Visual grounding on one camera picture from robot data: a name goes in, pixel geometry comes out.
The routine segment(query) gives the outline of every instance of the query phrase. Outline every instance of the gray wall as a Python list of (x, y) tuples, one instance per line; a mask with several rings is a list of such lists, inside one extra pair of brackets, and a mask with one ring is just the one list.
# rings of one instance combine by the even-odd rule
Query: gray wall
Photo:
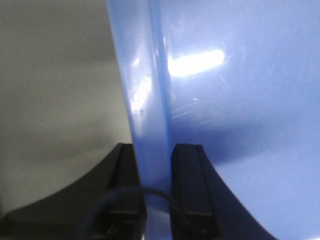
[(103, 0), (0, 1), (2, 212), (131, 142)]

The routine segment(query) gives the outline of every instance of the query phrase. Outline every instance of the wire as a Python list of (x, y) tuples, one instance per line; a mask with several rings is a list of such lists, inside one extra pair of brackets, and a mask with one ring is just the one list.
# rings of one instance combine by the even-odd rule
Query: wire
[(185, 211), (179, 206), (179, 204), (172, 199), (171, 196), (168, 194), (150, 188), (150, 187), (143, 187), (143, 186), (127, 186), (119, 189), (114, 189), (103, 195), (96, 204), (92, 207), (92, 209), (88, 212), (88, 215), (83, 219), (82, 224), (79, 226), (77, 234), (76, 234), (76, 240), (88, 240), (90, 237), (91, 229), (93, 228), (95, 224), (95, 220), (98, 218), (99, 214), (103, 212), (108, 205), (111, 203), (114, 203), (115, 201), (118, 201), (119, 199), (123, 198), (129, 198), (132, 195), (144, 195), (144, 194), (150, 194), (155, 195), (158, 197), (161, 197), (168, 201), (170, 206), (173, 210), (175, 210), (180, 217), (185, 221), (185, 223), (197, 234), (203, 235), (206, 232), (198, 229), (196, 226), (194, 226), (191, 221), (188, 219)]

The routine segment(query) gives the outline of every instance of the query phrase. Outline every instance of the blue curved sheet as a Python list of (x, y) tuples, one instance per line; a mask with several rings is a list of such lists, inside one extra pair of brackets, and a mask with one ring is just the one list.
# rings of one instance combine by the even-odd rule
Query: blue curved sheet
[(320, 1), (107, 3), (142, 183), (168, 192), (173, 146), (201, 144), (269, 233), (320, 239)]

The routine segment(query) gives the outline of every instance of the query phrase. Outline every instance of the blue plastic panel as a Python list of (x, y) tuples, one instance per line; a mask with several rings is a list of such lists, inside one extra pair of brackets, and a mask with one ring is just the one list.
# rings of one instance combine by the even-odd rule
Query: blue plastic panel
[(173, 146), (201, 144), (277, 239), (320, 239), (320, 1), (107, 2), (142, 183), (169, 191)]

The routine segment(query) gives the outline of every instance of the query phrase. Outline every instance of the black cable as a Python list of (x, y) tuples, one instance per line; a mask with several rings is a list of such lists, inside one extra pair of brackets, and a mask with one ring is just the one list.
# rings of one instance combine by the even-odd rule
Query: black cable
[(158, 197), (161, 197), (168, 201), (170, 206), (173, 210), (175, 210), (180, 217), (185, 221), (185, 223), (197, 234), (203, 235), (206, 232), (203, 232), (202, 230), (198, 229), (196, 226), (194, 226), (190, 220), (188, 219), (186, 213), (184, 210), (179, 206), (179, 204), (171, 198), (168, 194), (150, 188), (150, 187), (143, 187), (143, 186), (127, 186), (119, 189), (114, 189), (103, 195), (96, 204), (92, 207), (92, 209), (88, 212), (88, 215), (84, 218), (82, 224), (79, 226), (77, 234), (76, 234), (76, 240), (89, 240), (91, 230), (95, 224), (95, 220), (99, 216), (101, 212), (103, 212), (108, 205), (111, 203), (114, 203), (115, 201), (118, 201), (119, 199), (123, 198), (129, 198), (132, 195), (144, 195), (144, 194), (151, 194)]

